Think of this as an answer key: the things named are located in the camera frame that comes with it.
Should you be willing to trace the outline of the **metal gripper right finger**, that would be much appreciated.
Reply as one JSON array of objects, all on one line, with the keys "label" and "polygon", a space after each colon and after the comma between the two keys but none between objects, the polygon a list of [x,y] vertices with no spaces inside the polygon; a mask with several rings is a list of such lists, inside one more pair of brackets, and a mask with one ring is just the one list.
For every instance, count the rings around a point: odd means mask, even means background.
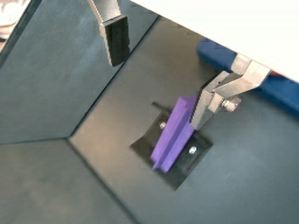
[{"label": "metal gripper right finger", "polygon": [[223,71],[202,88],[191,126],[199,130],[222,108],[233,112],[241,104],[239,95],[258,88],[270,72],[269,67],[239,54],[231,65],[231,73]]}]

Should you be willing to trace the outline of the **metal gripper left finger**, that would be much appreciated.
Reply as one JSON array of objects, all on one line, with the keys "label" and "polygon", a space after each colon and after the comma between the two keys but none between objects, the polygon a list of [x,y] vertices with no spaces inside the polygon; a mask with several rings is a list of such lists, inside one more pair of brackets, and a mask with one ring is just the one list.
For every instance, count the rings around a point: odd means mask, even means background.
[{"label": "metal gripper left finger", "polygon": [[88,0],[88,4],[98,18],[99,33],[106,43],[108,63],[115,67],[130,56],[127,16],[122,14],[118,0]]}]

